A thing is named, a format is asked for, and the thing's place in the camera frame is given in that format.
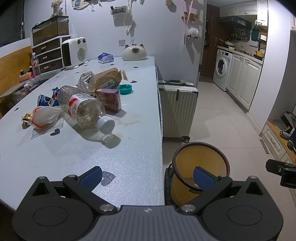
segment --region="bottle cap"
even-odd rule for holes
[[[111,117],[105,115],[98,120],[96,127],[103,134],[109,134],[115,127],[115,121]]]

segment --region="white suitcase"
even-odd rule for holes
[[[182,138],[188,143],[198,97],[196,87],[179,80],[160,80],[158,89],[163,114],[163,137]]]

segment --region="yellow trash can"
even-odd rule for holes
[[[225,155],[216,147],[203,142],[181,146],[173,157],[173,180],[170,190],[173,201],[182,206],[202,193],[194,183],[193,170],[202,167],[215,176],[230,174]]]

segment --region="blue gripper pad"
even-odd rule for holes
[[[194,168],[193,180],[204,192],[214,186],[218,181],[216,176],[201,167]]]
[[[98,166],[80,176],[80,184],[92,191],[102,181],[102,169]]]

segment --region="space heater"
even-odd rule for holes
[[[64,41],[62,44],[62,55],[66,69],[75,69],[81,64],[88,63],[85,38],[79,37]]]

